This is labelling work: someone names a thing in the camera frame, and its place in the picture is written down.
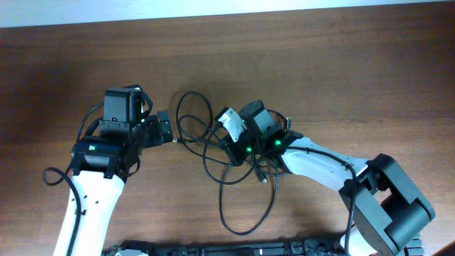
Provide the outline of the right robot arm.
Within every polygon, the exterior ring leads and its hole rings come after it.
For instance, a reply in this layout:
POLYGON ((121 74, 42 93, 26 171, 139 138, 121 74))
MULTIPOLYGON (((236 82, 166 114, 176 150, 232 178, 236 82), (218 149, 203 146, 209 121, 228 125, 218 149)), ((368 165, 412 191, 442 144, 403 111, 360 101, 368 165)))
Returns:
POLYGON ((431 203, 387 154, 364 159, 319 146, 261 100, 239 112, 226 107, 215 121, 227 131, 221 145, 232 165, 247 157, 255 164, 265 160, 339 193, 348 209, 341 244, 349 255, 411 255, 419 233, 435 218, 431 203))

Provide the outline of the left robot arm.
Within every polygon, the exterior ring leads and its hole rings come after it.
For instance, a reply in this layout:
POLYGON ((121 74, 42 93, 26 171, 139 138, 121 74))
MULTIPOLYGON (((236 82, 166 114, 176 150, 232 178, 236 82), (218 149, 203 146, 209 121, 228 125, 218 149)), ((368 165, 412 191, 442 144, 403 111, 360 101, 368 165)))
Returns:
POLYGON ((173 141, 168 113, 152 114, 139 85, 111 87, 101 106, 102 117, 72 148, 72 175, 63 175, 70 195, 54 255, 100 255, 131 167, 140 166, 144 149, 173 141))

